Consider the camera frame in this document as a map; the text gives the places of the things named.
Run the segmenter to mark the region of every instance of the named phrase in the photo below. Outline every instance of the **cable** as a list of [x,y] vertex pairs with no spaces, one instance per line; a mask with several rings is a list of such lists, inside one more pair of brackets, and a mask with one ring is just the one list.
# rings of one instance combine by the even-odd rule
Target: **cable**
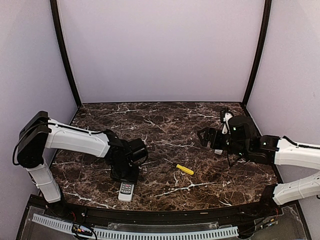
[[[78,229],[81,226],[89,229],[91,231],[92,235],[94,235],[95,240],[98,240],[98,236],[97,236],[96,232],[94,231],[94,229],[92,227],[90,227],[90,226],[88,226],[86,224],[83,224],[83,223],[73,222],[73,225],[75,225],[75,224],[79,225]],[[76,238],[79,239],[79,240],[87,240],[87,239],[91,238],[91,236],[90,237],[79,236],[79,234],[77,232],[74,232],[74,234],[76,235]]]
[[138,164],[138,166],[140,167],[142,164],[144,164],[148,160],[148,158],[149,158],[149,153],[146,152],[145,159],[140,164]]
[[[86,131],[86,130],[73,128],[71,126],[60,125],[60,124],[53,123],[53,122],[41,122],[41,123],[35,124],[35,125],[31,126],[30,128],[28,128],[28,130],[22,135],[22,137],[20,137],[19,141],[15,145],[14,150],[13,150],[13,154],[12,154],[12,163],[13,163],[13,165],[15,165],[15,166],[19,166],[20,165],[20,163],[15,163],[16,151],[17,151],[20,143],[22,142],[22,140],[25,138],[25,136],[31,130],[33,130],[33,129],[39,127],[39,126],[48,126],[48,125],[57,125],[58,127],[65,128],[65,129],[71,129],[71,130],[74,130],[74,131],[77,131],[77,132],[81,132],[81,133],[88,133],[88,134],[90,133],[89,131]],[[96,131],[96,132],[91,132],[91,134],[92,135],[96,135],[96,134],[102,134],[103,132],[104,131]]]
[[15,163],[15,156],[16,156],[16,151],[18,149],[18,146],[20,145],[20,143],[22,142],[22,140],[24,139],[24,137],[33,129],[39,127],[39,126],[43,126],[43,125],[56,125],[55,123],[52,123],[52,122],[42,122],[42,123],[38,123],[36,125],[33,125],[31,126],[23,135],[22,137],[19,139],[19,141],[17,142],[17,144],[15,145],[14,147],[14,150],[13,150],[13,154],[12,154],[12,163],[13,165],[15,166],[18,166],[20,165],[20,163]]
[[272,211],[271,211],[269,214],[267,214],[267,216],[266,216],[265,218],[263,218],[262,220],[260,220],[257,224],[255,224],[254,226],[248,228],[248,229],[245,230],[245,231],[239,232],[239,234],[242,234],[242,235],[251,235],[252,233],[246,233],[246,232],[248,232],[248,231],[251,230],[251,229],[254,229],[256,226],[258,226],[258,225],[261,224],[263,221],[265,221],[267,218],[269,218],[269,215],[270,215],[273,211],[275,211],[275,209],[272,209]]
[[242,158],[243,158],[243,156],[240,156],[235,161],[233,161],[233,163],[231,163],[230,159],[229,159],[229,152],[228,152],[228,150],[226,151],[226,159],[228,160],[229,168],[233,167]]
[[[72,214],[72,215],[73,215],[73,221],[72,221],[73,225],[74,225],[74,224],[77,224],[77,225],[79,225],[79,228],[80,228],[81,226],[83,226],[83,227],[89,229],[89,230],[92,232],[92,234],[94,235],[95,240],[98,240],[98,236],[97,236],[97,234],[95,233],[95,231],[94,231],[94,229],[93,229],[92,227],[90,227],[90,226],[88,226],[88,225],[86,225],[86,224],[83,224],[83,223],[78,223],[78,222],[76,222],[77,218],[76,218],[76,215],[75,215],[75,213],[74,213],[73,211],[69,212],[69,213],[68,213],[67,215],[65,215],[65,216],[59,216],[59,215],[56,214],[48,205],[46,205],[46,207],[51,211],[51,213],[53,213],[53,215],[55,215],[57,218],[60,218],[60,219],[65,219],[67,216],[69,216],[69,214]],[[86,239],[87,239],[87,238],[82,238],[81,236],[77,236],[77,237],[79,237],[78,239],[83,239],[83,240],[86,240]]]
[[320,147],[318,146],[308,146],[308,145],[299,145],[298,143],[292,141],[290,138],[288,138],[287,136],[283,136],[283,139],[287,140],[289,143],[291,143],[292,145],[295,145],[296,147],[299,147],[299,148],[305,148],[305,149],[319,149],[320,150]]

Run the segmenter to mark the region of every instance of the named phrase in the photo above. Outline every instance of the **white remote control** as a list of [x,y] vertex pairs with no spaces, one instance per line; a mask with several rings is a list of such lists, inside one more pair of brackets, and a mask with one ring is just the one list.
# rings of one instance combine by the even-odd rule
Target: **white remote control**
[[122,182],[118,195],[119,201],[131,202],[132,195],[134,193],[134,187],[135,185],[133,183]]

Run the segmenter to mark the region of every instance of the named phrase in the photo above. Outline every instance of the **robotic arm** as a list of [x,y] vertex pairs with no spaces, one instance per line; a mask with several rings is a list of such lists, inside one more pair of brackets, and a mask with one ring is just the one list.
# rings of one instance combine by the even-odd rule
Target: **robotic arm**
[[136,184],[139,166],[136,161],[148,158],[147,147],[141,139],[126,141],[111,130],[89,131],[60,123],[38,112],[22,129],[13,153],[13,164],[24,167],[34,179],[48,203],[61,200],[62,193],[43,158],[44,149],[64,149],[104,158],[111,165],[115,181]]
[[[293,165],[320,170],[320,145],[297,143],[284,136],[258,136],[250,117],[233,116],[228,109],[220,112],[223,129],[206,127],[198,132],[202,146],[227,151],[246,161],[265,165]],[[275,204],[307,198],[320,194],[320,171],[297,181],[267,186],[262,201]]]

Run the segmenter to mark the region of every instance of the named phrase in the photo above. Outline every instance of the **lavender wall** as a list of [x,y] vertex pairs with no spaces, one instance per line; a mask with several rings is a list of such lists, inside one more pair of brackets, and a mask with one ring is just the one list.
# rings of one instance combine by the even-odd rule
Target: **lavender wall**
[[68,123],[76,104],[48,0],[1,0],[0,29],[0,239],[12,240],[29,195],[37,193],[27,171],[12,165],[19,132],[40,110]]
[[[265,47],[248,110],[263,134],[320,144],[320,1],[272,2]],[[281,166],[285,182],[316,170]],[[320,201],[300,201],[313,239],[319,239]]]
[[83,102],[241,101],[263,0],[60,0]]

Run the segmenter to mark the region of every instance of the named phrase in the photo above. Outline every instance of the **dark brown marble surface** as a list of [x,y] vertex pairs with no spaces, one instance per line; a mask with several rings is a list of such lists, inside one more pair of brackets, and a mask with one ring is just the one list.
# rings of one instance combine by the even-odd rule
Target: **dark brown marble surface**
[[[149,160],[140,168],[129,203],[118,201],[120,183],[111,180],[110,166],[102,158],[60,150],[51,171],[69,203],[92,207],[184,211],[256,202],[266,185],[277,182],[272,168],[244,161],[229,168],[226,153],[216,155],[198,140],[198,130],[222,128],[223,107],[244,115],[238,103],[90,103],[80,108],[73,126],[111,129],[122,139],[145,141]],[[190,176],[164,159],[195,174]]]

